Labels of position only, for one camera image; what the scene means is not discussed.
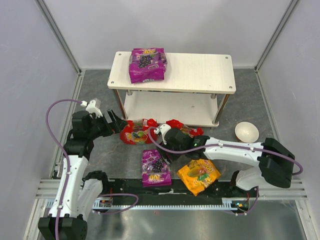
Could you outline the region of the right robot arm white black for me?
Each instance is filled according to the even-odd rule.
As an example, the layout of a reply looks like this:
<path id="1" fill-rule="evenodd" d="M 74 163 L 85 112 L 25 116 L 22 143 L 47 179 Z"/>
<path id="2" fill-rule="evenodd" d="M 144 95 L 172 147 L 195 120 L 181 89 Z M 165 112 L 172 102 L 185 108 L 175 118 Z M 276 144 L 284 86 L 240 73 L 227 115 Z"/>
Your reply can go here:
<path id="1" fill-rule="evenodd" d="M 150 132 L 161 136 L 162 141 L 156 144 L 156 148 L 168 164 L 181 156 L 191 160 L 230 161 L 249 166 L 246 170 L 237 170 L 232 176 L 231 183 L 239 189 L 249 191 L 264 185 L 282 189 L 291 187 L 295 156 L 274 138 L 243 143 L 207 135 L 191 137 L 166 124 Z"/>

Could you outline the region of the purple candy bag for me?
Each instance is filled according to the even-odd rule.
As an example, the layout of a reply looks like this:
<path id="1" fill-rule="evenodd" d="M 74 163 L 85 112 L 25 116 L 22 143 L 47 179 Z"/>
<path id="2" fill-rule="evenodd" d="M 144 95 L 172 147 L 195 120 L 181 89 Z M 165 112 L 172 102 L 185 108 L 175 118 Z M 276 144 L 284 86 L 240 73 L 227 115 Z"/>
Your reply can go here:
<path id="1" fill-rule="evenodd" d="M 167 163 L 156 149 L 144 150 L 141 158 L 142 186 L 163 187 L 172 184 Z"/>
<path id="2" fill-rule="evenodd" d="M 134 48 L 131 51 L 128 66 L 130 82 L 135 84 L 163 81 L 167 64 L 164 48 Z"/>

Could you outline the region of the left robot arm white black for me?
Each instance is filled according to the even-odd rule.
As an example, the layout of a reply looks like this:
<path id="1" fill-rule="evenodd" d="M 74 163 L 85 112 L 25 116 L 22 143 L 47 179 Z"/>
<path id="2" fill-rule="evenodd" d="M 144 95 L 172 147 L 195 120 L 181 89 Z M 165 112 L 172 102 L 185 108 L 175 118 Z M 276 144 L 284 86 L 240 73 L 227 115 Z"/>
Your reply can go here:
<path id="1" fill-rule="evenodd" d="M 84 176 L 94 140 L 120 133 L 127 122 L 113 110 L 106 115 L 94 110 L 77 111 L 72 115 L 72 128 L 63 146 L 63 169 L 54 203 L 47 217 L 38 222 L 46 240 L 84 240 L 88 231 L 88 216 L 101 194 L 108 194 L 107 174 L 96 170 Z"/>

